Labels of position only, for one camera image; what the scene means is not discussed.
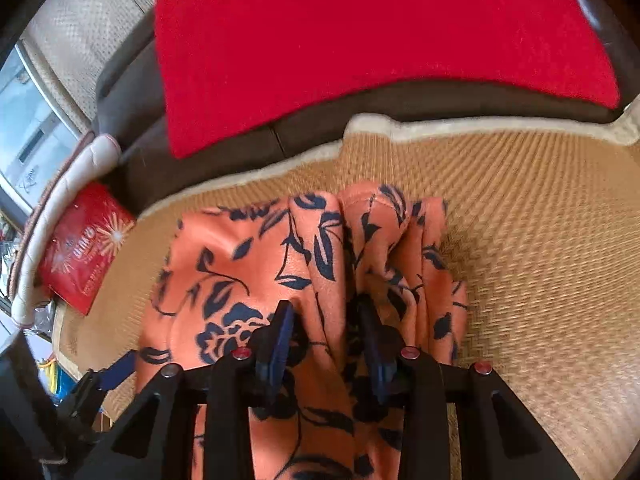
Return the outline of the orange floral garment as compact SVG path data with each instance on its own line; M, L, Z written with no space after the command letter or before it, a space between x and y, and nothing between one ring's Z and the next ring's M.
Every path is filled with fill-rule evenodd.
M438 197L360 182L185 214L145 308L137 387L165 364L206 366L245 346L288 300L282 389L270 414L250 416L256 477L396 478L404 412L377 413L364 396L355 299L370 296L406 344L451 363L468 307L439 251L446 213Z

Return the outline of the blue plastic bottle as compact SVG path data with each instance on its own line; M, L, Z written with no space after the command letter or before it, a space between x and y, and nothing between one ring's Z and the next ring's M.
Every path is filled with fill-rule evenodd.
M63 367L53 356L50 359L38 361L37 366L48 395L55 405L60 405L75 387L74 378L63 370Z

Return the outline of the red gift box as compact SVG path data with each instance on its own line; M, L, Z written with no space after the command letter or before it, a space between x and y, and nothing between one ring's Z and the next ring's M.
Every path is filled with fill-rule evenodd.
M134 216L105 185L88 184L65 209L47 244L38 270L44 288L88 314L135 225Z

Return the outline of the woven rattan seat mat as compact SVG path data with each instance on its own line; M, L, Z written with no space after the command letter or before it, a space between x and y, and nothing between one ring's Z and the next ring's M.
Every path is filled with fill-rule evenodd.
M136 344L180 214L361 180L447 201L442 252L471 301L462 362L491 360L580 478L615 477L639 441L637 104L604 125L359 115L342 140L171 195L142 214L88 315L58 307L58 362L80 377Z

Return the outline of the white padded cushion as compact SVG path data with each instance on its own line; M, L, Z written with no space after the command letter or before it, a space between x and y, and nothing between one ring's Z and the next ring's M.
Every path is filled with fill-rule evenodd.
M112 136L89 132L80 139L73 153L46 185L27 219L9 277L11 318L17 326L33 326L35 310L47 303L36 274L62 214L86 185L117 166L120 154L122 150Z

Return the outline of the silver refrigerator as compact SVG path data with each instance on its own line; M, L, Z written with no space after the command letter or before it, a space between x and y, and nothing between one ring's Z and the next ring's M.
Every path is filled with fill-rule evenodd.
M1 67L1 212L17 229L79 140L18 42Z

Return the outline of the dark brown leather sofa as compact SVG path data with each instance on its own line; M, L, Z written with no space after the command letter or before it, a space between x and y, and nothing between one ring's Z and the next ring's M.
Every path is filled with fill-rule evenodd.
M189 186L282 162L341 139L349 119L360 113L401 122L483 116L612 122L639 93L639 0L577 1L620 86L620 104L610 110L493 82L408 81L305 108L185 159L169 151L154 14L148 12L107 62L96 85L93 130L114 136L122 149L104 181L119 203L140 214Z

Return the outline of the red knitted blanket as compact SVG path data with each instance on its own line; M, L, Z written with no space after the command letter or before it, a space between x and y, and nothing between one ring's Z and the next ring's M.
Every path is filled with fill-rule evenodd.
M156 0L154 32L177 158L399 81L620 102L577 0Z

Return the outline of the beige dotted curtain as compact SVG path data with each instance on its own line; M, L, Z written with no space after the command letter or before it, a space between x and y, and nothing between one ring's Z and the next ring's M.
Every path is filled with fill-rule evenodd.
M96 117L96 85L107 61L155 0L46 0L21 46L55 104L81 133Z

